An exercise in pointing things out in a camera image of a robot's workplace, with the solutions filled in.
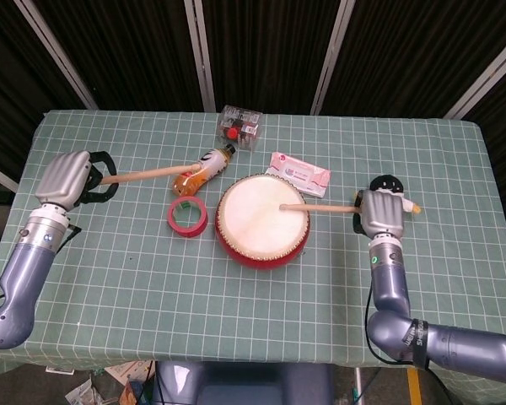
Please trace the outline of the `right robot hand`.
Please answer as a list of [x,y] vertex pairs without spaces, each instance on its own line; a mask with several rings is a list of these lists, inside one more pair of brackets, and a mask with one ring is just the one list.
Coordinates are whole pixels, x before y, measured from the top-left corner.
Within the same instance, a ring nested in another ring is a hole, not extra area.
[[401,196],[391,192],[360,190],[354,207],[353,231],[371,240],[379,234],[400,239],[404,232],[404,209]]

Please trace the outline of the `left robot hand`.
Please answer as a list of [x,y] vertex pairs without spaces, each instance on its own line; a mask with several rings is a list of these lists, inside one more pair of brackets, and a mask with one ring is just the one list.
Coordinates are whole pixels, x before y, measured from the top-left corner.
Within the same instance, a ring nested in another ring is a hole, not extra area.
[[46,167],[35,197],[41,205],[57,205],[67,212],[79,204],[109,201],[115,196],[119,185],[111,183],[105,192],[93,192],[103,184],[103,174],[95,167],[96,163],[104,163],[111,175],[117,174],[113,159],[105,151],[58,155]]

